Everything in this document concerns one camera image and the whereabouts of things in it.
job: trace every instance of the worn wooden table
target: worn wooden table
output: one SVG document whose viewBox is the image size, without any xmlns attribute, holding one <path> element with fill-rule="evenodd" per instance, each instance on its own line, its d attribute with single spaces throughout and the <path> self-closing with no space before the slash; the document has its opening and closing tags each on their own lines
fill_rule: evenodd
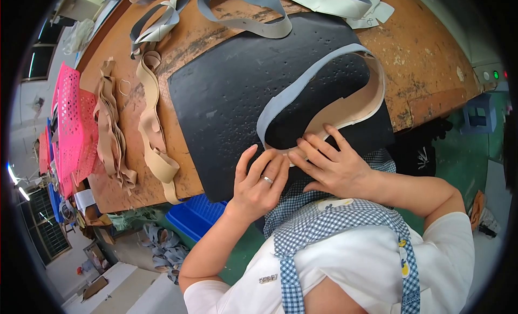
<svg viewBox="0 0 518 314">
<path fill-rule="evenodd" d="M 448 114 L 480 92 L 473 70 L 461 48 L 441 22 L 419 0 L 383 0 L 395 8 L 381 26 L 356 30 L 362 42 L 381 61 L 387 75 L 385 100 L 394 131 L 408 129 Z M 289 0 L 282 0 L 287 13 L 308 11 Z M 145 108 L 144 90 L 135 75 L 137 61 L 131 60 L 129 32 L 151 6 L 130 5 L 123 0 L 101 26 L 87 47 L 78 70 L 80 87 L 95 92 L 100 66 L 113 57 L 112 76 L 131 83 L 129 96 L 116 93 L 119 126 L 126 137 L 126 165 L 137 171 L 132 196 L 108 178 L 102 167 L 88 180 L 101 212 L 114 212 L 165 202 L 164 192 L 146 167 L 144 147 L 137 129 Z M 251 6 L 241 0 L 212 0 L 219 18 L 246 17 L 269 21 L 280 17 L 269 9 Z M 167 87 L 167 78 L 180 67 L 218 43 L 241 32 L 205 19 L 190 0 L 180 15 L 180 23 L 157 46 L 162 63 L 156 71 L 161 96 L 158 114 L 164 129 L 167 153 L 180 164 L 175 177 L 178 198 L 203 193 L 189 155 Z M 129 86 L 122 84 L 127 92 Z"/>
</svg>

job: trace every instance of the woman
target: woman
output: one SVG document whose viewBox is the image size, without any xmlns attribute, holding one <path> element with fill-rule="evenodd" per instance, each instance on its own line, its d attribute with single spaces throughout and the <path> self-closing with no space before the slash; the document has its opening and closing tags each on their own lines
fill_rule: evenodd
<svg viewBox="0 0 518 314">
<path fill-rule="evenodd" d="M 324 128 L 340 151 L 305 134 L 297 145 L 311 163 L 271 149 L 247 174 L 257 145 L 243 152 L 234 198 L 180 272 L 190 314 L 462 310 L 475 251 L 459 191 L 439 178 L 390 173 L 394 164 L 383 152 L 367 156 L 369 166 L 337 129 Z M 281 197 L 290 161 L 316 181 Z M 424 217 L 423 237 L 392 207 Z M 267 240 L 243 277 L 225 284 L 217 274 L 264 215 Z"/>
</svg>

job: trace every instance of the silver ring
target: silver ring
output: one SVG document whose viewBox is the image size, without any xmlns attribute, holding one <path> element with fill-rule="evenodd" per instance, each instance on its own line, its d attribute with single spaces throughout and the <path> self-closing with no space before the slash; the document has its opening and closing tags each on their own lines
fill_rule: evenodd
<svg viewBox="0 0 518 314">
<path fill-rule="evenodd" d="M 272 184 L 274 182 L 273 180 L 271 180 L 270 178 L 268 178 L 265 175 L 261 176 L 261 178 L 263 178 L 264 180 L 268 181 L 268 183 L 270 183 L 270 184 Z"/>
</svg>

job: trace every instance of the blue plastic crate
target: blue plastic crate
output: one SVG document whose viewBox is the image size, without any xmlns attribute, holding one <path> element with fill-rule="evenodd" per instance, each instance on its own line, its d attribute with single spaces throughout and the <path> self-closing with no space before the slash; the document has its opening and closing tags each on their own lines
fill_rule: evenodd
<svg viewBox="0 0 518 314">
<path fill-rule="evenodd" d="M 192 197 L 183 204 L 174 205 L 166 219 L 180 231 L 198 242 L 223 214 L 227 202 L 211 203 L 205 194 Z"/>
</svg>

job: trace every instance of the checkered apron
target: checkered apron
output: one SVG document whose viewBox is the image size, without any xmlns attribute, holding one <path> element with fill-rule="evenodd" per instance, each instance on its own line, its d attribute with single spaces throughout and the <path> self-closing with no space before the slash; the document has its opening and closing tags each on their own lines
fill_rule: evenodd
<svg viewBox="0 0 518 314">
<path fill-rule="evenodd" d="M 364 159 L 373 169 L 386 172 L 396 170 L 394 161 L 385 149 L 372 152 Z M 302 193 L 310 180 L 293 184 L 282 194 L 277 207 L 265 216 L 264 234 L 266 238 L 273 234 L 275 256 L 280 260 L 284 312 L 305 312 L 301 282 L 293 259 L 298 250 L 347 229 L 385 225 L 398 236 L 403 278 L 401 313 L 419 313 L 421 294 L 418 268 L 410 232 L 401 215 L 394 209 L 371 201 L 341 200 L 316 191 Z"/>
</svg>

